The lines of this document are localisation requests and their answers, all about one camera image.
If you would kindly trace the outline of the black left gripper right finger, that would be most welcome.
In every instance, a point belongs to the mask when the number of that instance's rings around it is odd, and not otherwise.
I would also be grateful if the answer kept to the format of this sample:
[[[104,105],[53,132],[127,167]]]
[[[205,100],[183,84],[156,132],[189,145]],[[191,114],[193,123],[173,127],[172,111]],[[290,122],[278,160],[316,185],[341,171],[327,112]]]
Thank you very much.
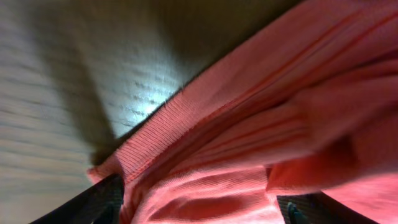
[[[277,196],[288,224],[376,224],[324,193]]]

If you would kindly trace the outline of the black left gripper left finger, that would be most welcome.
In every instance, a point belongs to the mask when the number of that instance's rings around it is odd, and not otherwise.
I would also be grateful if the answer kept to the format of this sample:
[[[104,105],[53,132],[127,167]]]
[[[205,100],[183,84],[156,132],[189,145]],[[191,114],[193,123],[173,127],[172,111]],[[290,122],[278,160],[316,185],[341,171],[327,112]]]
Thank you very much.
[[[112,174],[31,224],[119,224],[124,182]]]

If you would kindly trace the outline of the red t-shirt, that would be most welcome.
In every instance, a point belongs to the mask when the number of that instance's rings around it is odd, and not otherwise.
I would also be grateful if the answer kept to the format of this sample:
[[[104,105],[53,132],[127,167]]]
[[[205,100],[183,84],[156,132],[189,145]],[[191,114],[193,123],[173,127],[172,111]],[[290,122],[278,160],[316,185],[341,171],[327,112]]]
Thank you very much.
[[[397,2],[305,1],[161,107],[89,176],[123,223],[282,223],[318,191],[397,222]]]

